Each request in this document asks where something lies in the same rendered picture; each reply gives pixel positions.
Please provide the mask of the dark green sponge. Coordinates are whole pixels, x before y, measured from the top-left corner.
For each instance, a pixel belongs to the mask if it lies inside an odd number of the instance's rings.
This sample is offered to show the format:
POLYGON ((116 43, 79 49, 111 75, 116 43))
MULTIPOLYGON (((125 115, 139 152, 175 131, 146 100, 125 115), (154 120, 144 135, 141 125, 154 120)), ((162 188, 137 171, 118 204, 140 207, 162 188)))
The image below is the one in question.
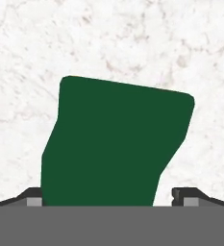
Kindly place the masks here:
POLYGON ((41 158, 48 206, 150 206, 185 140, 187 93, 68 76, 41 158))

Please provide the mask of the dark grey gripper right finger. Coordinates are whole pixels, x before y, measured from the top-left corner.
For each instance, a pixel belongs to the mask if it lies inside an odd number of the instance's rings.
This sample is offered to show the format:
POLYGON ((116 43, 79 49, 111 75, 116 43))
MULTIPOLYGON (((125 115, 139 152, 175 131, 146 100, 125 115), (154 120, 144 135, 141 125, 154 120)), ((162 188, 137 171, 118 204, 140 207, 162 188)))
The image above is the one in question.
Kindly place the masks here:
POLYGON ((197 187, 173 187, 173 207, 224 207, 224 201, 209 197, 197 187))

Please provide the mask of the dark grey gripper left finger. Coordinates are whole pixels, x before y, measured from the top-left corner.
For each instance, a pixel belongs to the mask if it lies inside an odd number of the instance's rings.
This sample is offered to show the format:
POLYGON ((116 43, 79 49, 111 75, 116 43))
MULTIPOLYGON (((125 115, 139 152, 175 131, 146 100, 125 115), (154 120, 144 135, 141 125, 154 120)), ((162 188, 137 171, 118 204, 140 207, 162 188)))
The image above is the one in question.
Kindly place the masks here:
POLYGON ((29 187, 16 197, 0 202, 0 207, 41 207, 42 192, 39 187, 29 187))

